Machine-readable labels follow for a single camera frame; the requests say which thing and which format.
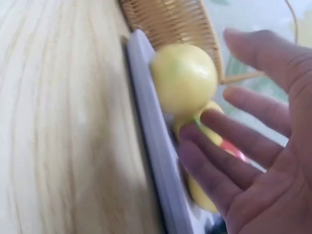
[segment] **hand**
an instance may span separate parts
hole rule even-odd
[[[216,204],[230,234],[312,232],[312,50],[274,33],[225,32],[230,51],[264,71],[289,105],[232,87],[224,98],[286,136],[286,147],[217,111],[201,121],[267,169],[262,173],[207,140],[195,125],[180,131],[179,157]]]

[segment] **finger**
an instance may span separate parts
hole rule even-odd
[[[206,158],[242,190],[247,190],[262,174],[258,169],[214,145],[196,125],[187,125],[180,132],[182,139],[195,143]]]
[[[241,33],[227,29],[224,39],[240,61],[264,71],[287,93],[312,70],[312,50],[290,43],[270,31]]]
[[[287,104],[241,87],[227,88],[223,96],[230,104],[253,115],[269,128],[285,137],[291,136],[292,129]]]
[[[220,214],[226,217],[234,199],[242,192],[240,188],[219,171],[194,143],[182,141],[178,155]]]
[[[274,164],[283,150],[283,147],[276,142],[214,110],[204,112],[201,115],[201,122],[265,169]]]

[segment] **yellow ball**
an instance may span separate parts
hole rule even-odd
[[[214,203],[207,197],[207,195],[202,190],[200,185],[190,175],[188,176],[188,185],[189,185],[189,191],[190,191],[191,197],[197,206],[211,213],[218,212]]]
[[[217,71],[209,55],[189,44],[171,44],[157,51],[151,72],[162,110],[193,116],[215,95]]]
[[[200,111],[198,112],[198,114],[196,114],[193,118],[191,117],[176,117],[174,120],[174,133],[177,139],[179,139],[179,131],[180,128],[188,123],[188,122],[192,122],[192,121],[196,121],[200,130],[217,146],[220,146],[222,143],[222,137],[219,136],[217,133],[215,133],[214,131],[212,131],[210,128],[207,128],[205,125],[200,123],[200,116],[201,114],[209,109],[216,109],[220,112],[223,113],[223,110],[221,109],[221,107],[219,107],[214,101],[209,101],[206,106]]]

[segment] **wooden table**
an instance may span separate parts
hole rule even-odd
[[[0,233],[156,234],[117,0],[0,1]]]

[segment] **woven basket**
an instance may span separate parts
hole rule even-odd
[[[289,4],[296,25],[297,18]],[[202,0],[120,0],[132,30],[142,30],[155,50],[172,43],[188,43],[206,51],[213,59],[220,84],[262,75],[253,72],[225,77],[220,46]]]

